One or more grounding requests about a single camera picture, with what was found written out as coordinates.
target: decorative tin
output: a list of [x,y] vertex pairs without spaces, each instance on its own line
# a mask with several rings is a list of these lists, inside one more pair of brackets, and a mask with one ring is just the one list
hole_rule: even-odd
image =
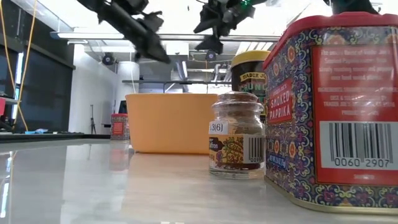
[[264,178],[294,203],[398,215],[397,27],[393,15],[304,18],[264,62]]
[[130,140],[127,114],[112,114],[111,140]]

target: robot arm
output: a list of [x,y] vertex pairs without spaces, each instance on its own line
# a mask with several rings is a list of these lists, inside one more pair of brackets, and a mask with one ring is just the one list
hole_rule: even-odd
[[[148,0],[77,0],[87,9],[98,15],[99,22],[106,21],[124,35],[136,47],[135,60],[141,56],[170,63],[170,58],[164,50],[156,32],[163,24],[163,19],[158,15],[162,12],[143,13],[148,5]],[[200,23],[194,33],[207,29],[213,30],[203,42],[195,47],[195,50],[214,50],[223,52],[221,36],[228,36],[231,29],[245,20],[253,17],[256,4],[268,0],[208,0],[200,12]],[[324,0],[331,6],[334,14],[342,12],[364,11],[378,14],[370,3],[370,0]],[[135,19],[133,15],[143,15],[143,19]]]
[[[124,38],[136,47],[135,60],[141,56],[170,63],[170,58],[156,34],[163,24],[158,15],[162,12],[143,13],[148,0],[78,0],[87,9],[98,15],[99,22],[106,21]],[[141,14],[143,19],[134,19],[133,15]]]

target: tripod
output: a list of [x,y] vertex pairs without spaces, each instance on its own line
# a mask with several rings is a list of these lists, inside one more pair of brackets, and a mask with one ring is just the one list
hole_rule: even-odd
[[91,134],[93,134],[93,130],[94,133],[97,134],[97,131],[95,130],[95,123],[94,123],[94,105],[90,105],[91,106]]

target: white wall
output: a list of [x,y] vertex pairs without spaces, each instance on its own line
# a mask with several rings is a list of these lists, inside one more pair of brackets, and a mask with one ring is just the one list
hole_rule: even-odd
[[118,63],[118,88],[116,90],[116,112],[119,110],[120,101],[126,100],[126,95],[138,93],[139,84],[122,83],[123,80],[139,80],[139,64],[135,62]]
[[117,75],[84,52],[84,46],[75,45],[72,91],[70,97],[69,131],[91,134],[91,107],[97,134],[109,134],[104,124],[111,123]]

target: reflective table surface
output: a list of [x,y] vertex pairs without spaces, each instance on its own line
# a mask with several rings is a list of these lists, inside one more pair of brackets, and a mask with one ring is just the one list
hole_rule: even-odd
[[223,180],[206,156],[134,154],[127,142],[0,144],[0,224],[398,223],[300,208],[259,180]]

